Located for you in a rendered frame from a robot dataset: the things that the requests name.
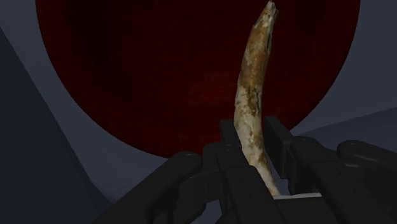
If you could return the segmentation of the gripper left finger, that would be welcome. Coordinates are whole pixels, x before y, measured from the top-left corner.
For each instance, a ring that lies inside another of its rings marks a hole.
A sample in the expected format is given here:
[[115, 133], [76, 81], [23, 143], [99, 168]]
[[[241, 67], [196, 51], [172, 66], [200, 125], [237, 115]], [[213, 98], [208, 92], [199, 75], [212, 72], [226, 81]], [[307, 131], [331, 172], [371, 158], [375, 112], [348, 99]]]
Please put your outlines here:
[[248, 164], [231, 120], [203, 154], [175, 154], [96, 218], [93, 224], [191, 224], [218, 200], [215, 224], [287, 224], [255, 167]]

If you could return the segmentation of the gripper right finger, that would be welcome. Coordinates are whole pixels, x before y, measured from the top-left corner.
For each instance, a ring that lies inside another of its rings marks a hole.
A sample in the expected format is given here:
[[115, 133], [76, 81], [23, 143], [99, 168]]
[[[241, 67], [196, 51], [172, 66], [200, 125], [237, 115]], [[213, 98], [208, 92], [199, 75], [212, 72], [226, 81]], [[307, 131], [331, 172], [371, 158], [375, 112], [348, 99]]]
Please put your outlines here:
[[348, 140], [330, 150], [264, 119], [265, 149], [290, 194], [318, 191], [338, 224], [397, 224], [397, 153]]

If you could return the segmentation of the mottled tan curved stick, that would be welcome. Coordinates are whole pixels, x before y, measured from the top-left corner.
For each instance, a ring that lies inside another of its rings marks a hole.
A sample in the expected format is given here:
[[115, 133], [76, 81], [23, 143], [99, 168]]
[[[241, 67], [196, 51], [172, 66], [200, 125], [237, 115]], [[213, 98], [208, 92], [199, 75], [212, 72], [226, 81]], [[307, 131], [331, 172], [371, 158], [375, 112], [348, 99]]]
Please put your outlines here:
[[257, 169], [271, 195], [280, 193], [265, 155], [261, 118], [263, 83], [277, 13], [275, 3], [269, 0], [252, 26], [237, 81], [233, 116], [242, 152], [248, 163]]

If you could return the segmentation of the dark red round plate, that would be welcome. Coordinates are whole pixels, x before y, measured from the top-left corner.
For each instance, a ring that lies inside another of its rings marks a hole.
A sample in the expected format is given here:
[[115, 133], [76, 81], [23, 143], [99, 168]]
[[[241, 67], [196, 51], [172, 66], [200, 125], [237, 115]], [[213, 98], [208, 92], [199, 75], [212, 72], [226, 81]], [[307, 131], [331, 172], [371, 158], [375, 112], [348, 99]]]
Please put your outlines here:
[[231, 119], [247, 37], [279, 11], [263, 113], [289, 129], [321, 101], [354, 37], [360, 0], [35, 0], [46, 51], [80, 108], [119, 140], [200, 153]]

